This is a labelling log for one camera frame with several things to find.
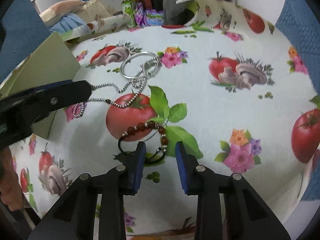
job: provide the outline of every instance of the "silver bead chain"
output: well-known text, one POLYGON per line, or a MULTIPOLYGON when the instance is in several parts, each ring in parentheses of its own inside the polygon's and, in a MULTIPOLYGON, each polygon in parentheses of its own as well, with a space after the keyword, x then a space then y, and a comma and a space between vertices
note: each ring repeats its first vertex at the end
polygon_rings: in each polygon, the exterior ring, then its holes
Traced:
MULTIPOLYGON (((132 85, 134 88, 138 89, 138 91, 132 96, 131 100, 124 104, 124 105, 120 105, 120 104, 117 104, 115 103, 114 101, 110 100, 110 99, 105 99, 105 98, 89 98, 87 102, 106 102, 107 104, 109 105, 112 105, 112 106, 116 106, 116 107, 119 107, 119 108, 127 108, 129 107, 130 105, 133 104, 133 102, 137 99, 137 97, 139 96, 139 94, 143 91, 143 89, 145 88, 146 84, 147 84, 147 78, 146 78, 146 64, 148 64, 149 62, 152 62, 152 61, 156 61, 158 60, 157 57, 153 57, 151 59, 148 59, 146 61, 144 61, 140 67, 141 69, 135 74, 134 77, 138 77, 140 76, 142 73, 143 73, 143 76, 145 76, 143 78, 143 80, 139 80, 139 79, 130 79, 126 84, 124 84, 123 88, 122 89, 119 89, 117 87, 117 85, 115 85, 114 83, 103 83, 103 84, 100 84, 100 85, 91 85, 91 88, 92 88, 92 91, 95 91, 99 88, 103 88, 103 87, 114 87, 115 90, 121 94, 123 93, 124 91, 126 91, 126 89, 128 88, 129 85, 132 85)), ((84 114, 84 109, 85 109, 85 105, 84 103, 78 103, 75 105, 75 107, 73 108, 73 117, 74 118, 79 118, 79 117, 82 117, 82 115, 84 114), (80 107, 80 113, 79 114, 76 114, 77 112, 77 109, 80 107)))

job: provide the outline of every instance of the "jewelry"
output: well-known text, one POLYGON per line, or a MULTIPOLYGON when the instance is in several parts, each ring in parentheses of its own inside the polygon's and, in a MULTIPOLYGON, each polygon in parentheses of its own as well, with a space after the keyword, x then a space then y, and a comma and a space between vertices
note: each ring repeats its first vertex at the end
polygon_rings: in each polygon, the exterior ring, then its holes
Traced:
POLYGON ((145 129, 148 129, 148 128, 151 128, 153 130, 158 130, 158 132, 161 134, 161 136, 160 136, 161 147, 159 147, 157 149, 156 153, 154 155, 152 155, 150 158, 146 158, 145 162, 144 162, 145 164, 152 165, 152 164, 156 164, 156 163, 159 163, 160 161, 162 161, 166 155, 166 152, 167 152, 167 146, 168 146, 169 141, 168 141, 166 134, 165 134, 165 128, 162 126, 161 123, 154 122, 154 121, 149 121, 149 122, 145 122, 145 123, 140 122, 140 123, 138 123, 137 126, 128 127, 128 129, 122 134, 122 136, 118 140, 118 148, 119 148, 120 152, 125 155, 134 153, 134 152, 131 152, 131 153, 124 152, 121 148, 121 142, 126 137, 129 137, 130 135, 135 135, 137 132, 144 131, 145 129), (162 151, 162 153, 163 153, 162 156, 159 157, 158 159, 152 161, 151 159, 153 159, 160 151, 162 151))
MULTIPOLYGON (((160 66, 161 66, 160 58, 156 54, 154 54, 152 52, 143 51, 143 52, 139 52, 139 53, 133 54, 132 56, 129 56, 121 64, 121 67, 120 67, 121 75, 124 78, 129 79, 129 81, 126 84, 124 84, 124 86, 123 86, 123 88, 121 90, 114 83, 111 83, 111 82, 103 83, 103 84, 100 84, 100 85, 91 85, 92 91, 95 91, 96 89, 99 89, 99 88, 102 88, 102 87, 111 87, 111 86, 113 86, 118 93, 123 93, 128 88, 128 86, 131 84, 134 88, 138 89, 138 91, 132 96, 132 99, 128 103, 126 103, 124 105, 117 104, 114 101, 112 101, 111 99, 104 99, 104 98, 89 98, 87 102, 106 102, 107 104, 112 105, 112 106, 116 106, 116 107, 119 107, 119 108, 127 108, 130 105, 132 105, 132 103, 137 99, 139 94, 143 91, 143 89, 145 88, 145 86, 147 84, 147 78, 151 77, 153 74, 155 74, 158 71, 160 66), (132 60, 133 58, 136 58, 138 56, 141 56, 141 55, 149 55, 149 56, 152 56, 153 58, 148 59, 145 62, 143 62, 140 65, 141 69, 134 75, 134 77, 126 76, 124 74, 124 67, 127 65, 128 62, 130 62, 130 60, 132 60), (148 75, 146 75, 146 66, 147 65, 151 66, 152 62, 154 63, 154 68, 153 68, 152 71, 148 72, 148 75)), ((84 103, 76 104, 75 107, 73 108, 73 117, 74 118, 82 117, 82 115, 84 114, 84 109, 85 109, 84 103)))

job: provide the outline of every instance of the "beige fabric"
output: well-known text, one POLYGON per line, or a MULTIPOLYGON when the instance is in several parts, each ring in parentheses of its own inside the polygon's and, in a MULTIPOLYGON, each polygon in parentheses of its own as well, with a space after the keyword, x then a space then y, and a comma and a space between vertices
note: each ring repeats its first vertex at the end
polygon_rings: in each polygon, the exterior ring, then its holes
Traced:
POLYGON ((40 18, 43 20, 47 27, 55 25, 60 18, 67 15, 68 13, 75 13, 80 10, 84 1, 81 0, 66 0, 55 3, 50 6, 47 10, 40 14, 40 18))
POLYGON ((90 23, 96 20, 104 19, 116 13, 116 10, 112 6, 106 8, 102 4, 101 0, 90 0, 85 3, 81 10, 76 12, 82 20, 86 23, 90 23))

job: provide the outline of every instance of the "bead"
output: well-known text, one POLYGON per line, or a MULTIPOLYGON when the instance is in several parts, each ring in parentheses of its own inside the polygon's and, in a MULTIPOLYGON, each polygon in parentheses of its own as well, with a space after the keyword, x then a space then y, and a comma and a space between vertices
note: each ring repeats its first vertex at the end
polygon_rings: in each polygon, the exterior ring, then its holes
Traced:
POLYGON ((144 131, 145 130, 145 126, 143 122, 138 123, 137 128, 139 131, 144 131))
POLYGON ((160 134, 165 134, 165 128, 163 128, 162 126, 158 129, 160 134))
POLYGON ((127 132, 128 132, 129 135, 135 135, 136 134, 136 131, 131 126, 127 129, 127 132))
POLYGON ((168 142, 169 142, 166 137, 162 137, 160 141, 161 141, 161 144, 162 144, 162 145, 167 145, 168 142))
POLYGON ((154 121, 150 121, 148 126, 151 128, 151 129, 155 129, 156 128, 156 123, 154 121))

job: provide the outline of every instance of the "black cord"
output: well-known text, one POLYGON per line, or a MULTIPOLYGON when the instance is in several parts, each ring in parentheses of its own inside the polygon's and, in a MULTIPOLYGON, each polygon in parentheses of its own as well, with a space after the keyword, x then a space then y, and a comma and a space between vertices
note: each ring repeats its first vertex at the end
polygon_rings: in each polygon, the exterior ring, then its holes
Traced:
MULTIPOLYGON (((122 150, 121 148, 121 142, 123 141, 124 137, 120 137, 120 139, 118 140, 118 148, 120 150, 120 152, 124 155, 130 155, 130 154, 134 154, 134 151, 133 152, 125 152, 124 150, 122 150)), ((147 165, 153 165, 153 164, 156 164, 156 163, 159 163, 160 161, 162 161, 166 155, 165 152, 162 152, 162 156, 154 161, 152 161, 151 159, 153 159, 161 150, 161 147, 159 147, 156 151, 155 154, 153 154, 150 158, 146 158, 145 161, 144 161, 144 164, 147 164, 147 165)))

